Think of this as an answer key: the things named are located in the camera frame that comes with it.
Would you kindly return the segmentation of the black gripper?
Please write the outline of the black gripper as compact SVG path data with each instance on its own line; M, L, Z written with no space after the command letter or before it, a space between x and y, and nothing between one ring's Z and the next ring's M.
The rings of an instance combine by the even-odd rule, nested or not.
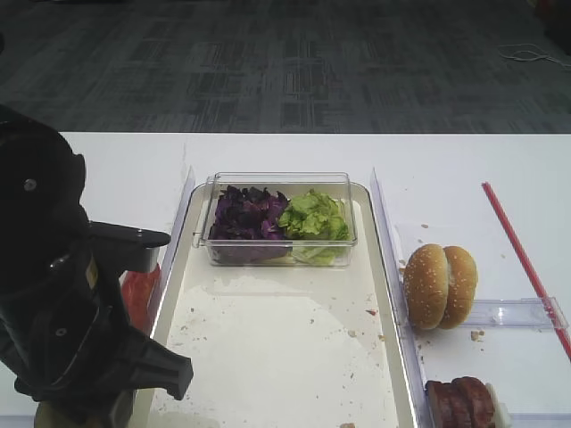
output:
M134 263L132 242L101 233L7 240L1 361L18 393L49 404L63 425L94 427L127 426L133 390L184 398L191 358L129 326L119 277Z

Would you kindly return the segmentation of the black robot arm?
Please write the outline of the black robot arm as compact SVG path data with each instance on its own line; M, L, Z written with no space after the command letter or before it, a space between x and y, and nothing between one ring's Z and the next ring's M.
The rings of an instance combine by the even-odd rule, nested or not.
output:
M56 130L1 110L1 360L17 392L124 427L136 391L183 399L194 372L132 324L120 291L169 235L89 220L86 172Z

